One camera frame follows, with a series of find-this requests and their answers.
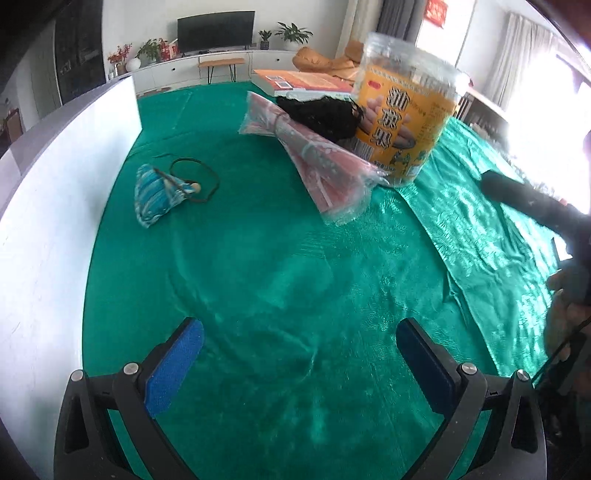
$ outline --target green satin cloth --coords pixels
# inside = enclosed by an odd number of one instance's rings
[[[544,280],[556,268],[550,233],[483,198],[481,172],[514,175],[454,119],[414,185],[376,188],[359,219],[327,226],[279,142],[238,135],[249,89],[257,90],[220,84],[139,100],[144,130],[90,266],[84,366],[115,372],[195,316],[204,348],[158,421],[199,478],[400,478],[441,417],[398,353],[397,323],[415,317],[485,373],[536,371],[545,360]],[[137,168],[167,171],[184,156],[215,169],[219,191],[143,229]],[[177,174],[195,178],[192,168]],[[149,478],[120,419],[116,429]]]

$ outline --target blue patterned pouch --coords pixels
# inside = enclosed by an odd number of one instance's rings
[[[156,223],[171,208],[198,193],[184,180],[152,165],[138,168],[135,182],[135,216],[144,228]]]

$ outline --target red flowers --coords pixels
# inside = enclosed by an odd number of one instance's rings
[[[117,45],[117,53],[112,53],[107,57],[107,60],[111,62],[113,65],[117,65],[119,63],[124,63],[125,59],[129,55],[129,51],[131,50],[131,43],[123,45],[123,48]]]

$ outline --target small wooden bench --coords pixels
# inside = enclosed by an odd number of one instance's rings
[[[232,59],[221,59],[221,60],[206,60],[199,63],[199,68],[207,67],[207,84],[212,84],[213,79],[213,69],[215,67],[225,67],[228,66],[230,68],[230,78],[233,82],[236,81],[236,65],[243,65],[246,63],[246,60],[242,57],[235,57]]]

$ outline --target metal screw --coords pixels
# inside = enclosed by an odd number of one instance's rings
[[[82,370],[74,370],[70,375],[73,382],[79,382],[84,378],[84,372]]]
[[[462,364],[462,371],[466,375],[474,375],[476,372],[478,372],[478,369],[474,364]]]
[[[139,370],[139,365],[135,362],[131,362],[123,367],[123,373],[125,375],[135,375]]]
[[[517,371],[517,378],[519,378],[522,382],[527,382],[527,381],[529,381],[530,376],[525,370],[520,368]]]

